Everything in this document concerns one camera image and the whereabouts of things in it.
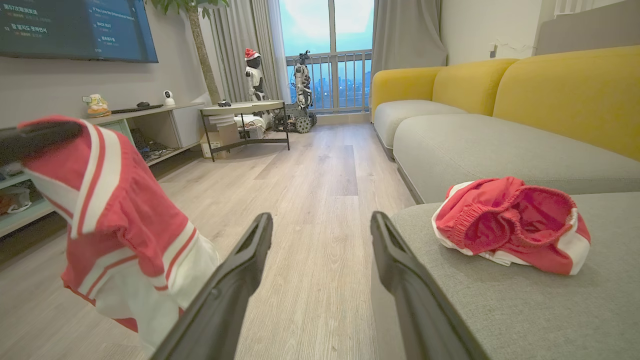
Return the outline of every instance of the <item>yellow cushion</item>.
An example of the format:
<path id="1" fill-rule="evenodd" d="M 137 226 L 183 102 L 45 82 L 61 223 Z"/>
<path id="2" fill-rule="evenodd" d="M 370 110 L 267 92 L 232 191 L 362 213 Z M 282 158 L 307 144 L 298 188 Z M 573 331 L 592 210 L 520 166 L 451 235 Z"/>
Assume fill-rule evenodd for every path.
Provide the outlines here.
<path id="1" fill-rule="evenodd" d="M 417 67 L 377 72 L 371 83 L 371 120 L 383 102 L 431 100 L 433 82 L 444 67 Z"/>
<path id="2" fill-rule="evenodd" d="M 495 59 L 442 69 L 433 85 L 433 100 L 468 113 L 491 116 L 498 84 L 517 59 Z"/>
<path id="3" fill-rule="evenodd" d="M 493 116 L 640 160 L 640 46 L 520 60 L 502 77 Z"/>

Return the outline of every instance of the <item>tree trunk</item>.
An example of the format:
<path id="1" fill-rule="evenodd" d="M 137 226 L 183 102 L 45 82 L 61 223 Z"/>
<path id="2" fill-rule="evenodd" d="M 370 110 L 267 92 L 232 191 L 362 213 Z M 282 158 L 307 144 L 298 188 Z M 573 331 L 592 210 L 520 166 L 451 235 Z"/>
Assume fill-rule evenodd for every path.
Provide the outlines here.
<path id="1" fill-rule="evenodd" d="M 204 82 L 207 84 L 207 91 L 209 92 L 211 103 L 215 105 L 220 101 L 220 94 L 218 93 L 218 87 L 216 86 L 216 78 L 213 77 L 213 70 L 211 69 L 211 63 L 209 62 L 209 55 L 207 55 L 207 48 L 204 46 L 202 29 L 200 28 L 200 19 L 198 18 L 198 7 L 194 5 L 186 5 L 186 10 L 187 15 L 189 16 L 189 24 L 191 25 L 193 41 L 196 43 L 196 50 L 198 50 L 198 58 L 200 59 L 200 67 L 202 68 Z"/>

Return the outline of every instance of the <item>keyboard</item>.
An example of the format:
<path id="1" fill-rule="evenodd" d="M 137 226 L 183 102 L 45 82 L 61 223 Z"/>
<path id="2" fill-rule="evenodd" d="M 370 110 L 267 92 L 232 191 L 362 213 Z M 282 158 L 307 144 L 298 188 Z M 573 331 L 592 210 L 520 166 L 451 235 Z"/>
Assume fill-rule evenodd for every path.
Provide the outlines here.
<path id="1" fill-rule="evenodd" d="M 164 106 L 164 105 L 160 104 L 160 105 L 142 106 L 142 107 L 140 107 L 140 108 L 111 110 L 111 113 L 112 113 L 112 114 L 132 113 L 132 112 L 135 112 L 135 111 L 143 111 L 143 110 L 151 110 L 151 109 L 162 108 L 163 106 Z"/>

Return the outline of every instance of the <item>sofa armrest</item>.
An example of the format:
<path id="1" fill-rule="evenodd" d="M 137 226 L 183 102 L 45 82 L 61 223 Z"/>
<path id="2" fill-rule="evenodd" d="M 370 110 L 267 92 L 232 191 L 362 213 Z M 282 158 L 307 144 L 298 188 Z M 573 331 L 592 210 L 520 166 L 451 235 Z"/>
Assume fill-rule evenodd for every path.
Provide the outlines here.
<path id="1" fill-rule="evenodd" d="M 371 122 L 376 108 L 383 102 L 431 100 L 436 75 L 444 67 L 382 70 L 373 77 L 371 88 Z"/>

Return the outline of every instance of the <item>wooden floor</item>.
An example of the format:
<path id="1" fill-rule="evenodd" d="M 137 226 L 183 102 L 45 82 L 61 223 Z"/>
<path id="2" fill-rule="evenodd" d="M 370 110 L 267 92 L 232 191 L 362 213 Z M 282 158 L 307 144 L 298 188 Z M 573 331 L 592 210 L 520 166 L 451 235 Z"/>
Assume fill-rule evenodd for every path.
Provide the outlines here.
<path id="1" fill-rule="evenodd" d="M 273 215 L 236 359 L 377 359 L 369 219 L 413 200 L 371 124 L 316 126 L 291 140 L 291 151 L 250 145 L 215 163 L 186 154 L 154 172 L 222 257 L 256 215 Z M 135 333 L 62 288 L 64 252 L 58 231 L 0 265 L 0 358 L 143 359 Z"/>

